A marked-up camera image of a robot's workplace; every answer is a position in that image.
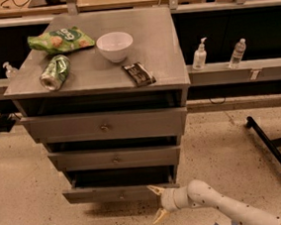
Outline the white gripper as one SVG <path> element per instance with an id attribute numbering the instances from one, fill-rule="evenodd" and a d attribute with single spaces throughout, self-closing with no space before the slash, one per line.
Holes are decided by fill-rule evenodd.
<path id="1" fill-rule="evenodd" d="M 170 212 L 189 207 L 189 198 L 186 187 L 163 188 L 156 185 L 148 185 L 148 190 L 160 196 L 162 208 L 155 213 L 153 224 L 161 222 Z"/>

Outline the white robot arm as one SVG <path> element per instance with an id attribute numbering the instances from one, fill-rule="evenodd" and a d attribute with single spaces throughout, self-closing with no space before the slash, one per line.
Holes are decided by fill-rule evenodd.
<path id="1" fill-rule="evenodd" d="M 224 196 L 200 179 L 192 180 L 184 187 L 148 185 L 147 188 L 161 199 L 161 207 L 153 220 L 155 224 L 177 210 L 211 207 L 238 225 L 281 225 L 281 217 Z"/>

